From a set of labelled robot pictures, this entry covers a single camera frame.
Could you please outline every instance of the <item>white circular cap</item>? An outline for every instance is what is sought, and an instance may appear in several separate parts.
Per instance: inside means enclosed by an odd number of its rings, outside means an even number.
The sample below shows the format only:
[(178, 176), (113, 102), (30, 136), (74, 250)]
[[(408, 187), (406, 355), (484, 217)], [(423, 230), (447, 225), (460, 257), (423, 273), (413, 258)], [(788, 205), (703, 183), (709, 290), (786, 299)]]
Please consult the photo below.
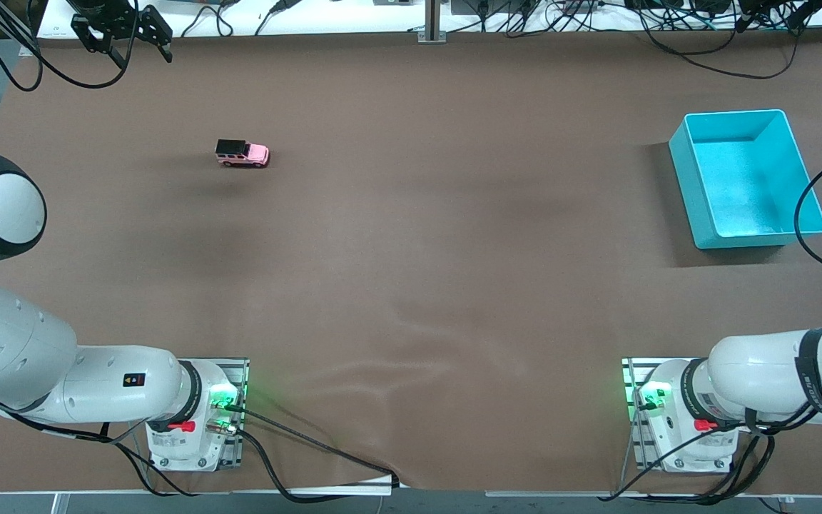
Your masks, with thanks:
[(33, 183), (16, 173), (0, 175), (0, 238), (28, 243), (43, 231), (44, 223), (43, 196)]

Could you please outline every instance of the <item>red button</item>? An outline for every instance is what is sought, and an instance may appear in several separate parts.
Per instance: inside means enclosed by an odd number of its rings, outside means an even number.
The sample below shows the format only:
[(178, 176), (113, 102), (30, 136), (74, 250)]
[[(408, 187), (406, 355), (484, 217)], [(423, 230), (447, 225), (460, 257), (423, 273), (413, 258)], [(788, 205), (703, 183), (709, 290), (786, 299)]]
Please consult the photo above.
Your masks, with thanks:
[(188, 422), (182, 423), (170, 423), (167, 425), (167, 428), (178, 428), (183, 432), (195, 432), (196, 422), (193, 422), (193, 420), (189, 420)]
[(707, 420), (694, 420), (694, 428), (699, 432), (708, 432), (718, 426), (718, 423), (708, 422)]

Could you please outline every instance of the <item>blue plastic bin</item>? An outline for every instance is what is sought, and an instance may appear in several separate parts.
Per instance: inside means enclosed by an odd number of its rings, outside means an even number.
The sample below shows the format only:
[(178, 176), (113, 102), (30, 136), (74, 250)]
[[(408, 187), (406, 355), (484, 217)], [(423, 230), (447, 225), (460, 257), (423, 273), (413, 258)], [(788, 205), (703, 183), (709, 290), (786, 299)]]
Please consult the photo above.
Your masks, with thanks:
[[(701, 250), (793, 243), (793, 215), (810, 178), (779, 110), (687, 114), (671, 158)], [(822, 232), (813, 192), (801, 208), (803, 237)]]

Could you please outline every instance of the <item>brown table surface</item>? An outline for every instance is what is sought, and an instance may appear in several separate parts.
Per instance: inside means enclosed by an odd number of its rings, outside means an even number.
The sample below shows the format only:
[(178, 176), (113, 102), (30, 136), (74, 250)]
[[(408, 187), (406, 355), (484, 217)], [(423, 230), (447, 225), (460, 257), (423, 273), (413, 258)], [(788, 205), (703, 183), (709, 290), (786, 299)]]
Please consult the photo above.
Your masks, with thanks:
[[(687, 34), (675, 45), (714, 45)], [(768, 73), (744, 35), (705, 62)], [(707, 355), (728, 335), (822, 326), (796, 245), (694, 248), (666, 141), (692, 111), (780, 108), (822, 168), (822, 36), (789, 71), (696, 69), (642, 35), (287, 36), (137, 45), (85, 91), (52, 75), (0, 108), (0, 152), (46, 195), (43, 241), (0, 284), (81, 344), (252, 359), (250, 405), (415, 488), (613, 488), (620, 358)], [(50, 49), (74, 76), (103, 56)], [(19, 76), (28, 79), (32, 63)], [(271, 148), (224, 169), (218, 138)], [(822, 202), (822, 185), (818, 195)], [(822, 236), (813, 239), (822, 251)], [(323, 427), (324, 435), (271, 407)], [(287, 485), (371, 474), (254, 427)], [(196, 490), (267, 488), (239, 471)], [(712, 478), (653, 475), (643, 491)], [(0, 418), (0, 490), (139, 488), (123, 456)], [(756, 492), (822, 494), (822, 427), (779, 438)]]

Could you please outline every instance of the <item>pink toy car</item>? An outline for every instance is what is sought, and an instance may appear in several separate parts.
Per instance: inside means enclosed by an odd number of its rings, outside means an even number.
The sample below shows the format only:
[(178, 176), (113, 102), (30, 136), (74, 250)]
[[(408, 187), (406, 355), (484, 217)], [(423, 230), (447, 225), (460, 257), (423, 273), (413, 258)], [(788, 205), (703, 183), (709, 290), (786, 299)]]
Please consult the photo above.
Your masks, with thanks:
[(224, 166), (265, 167), (268, 165), (268, 147), (242, 139), (218, 139), (215, 157)]

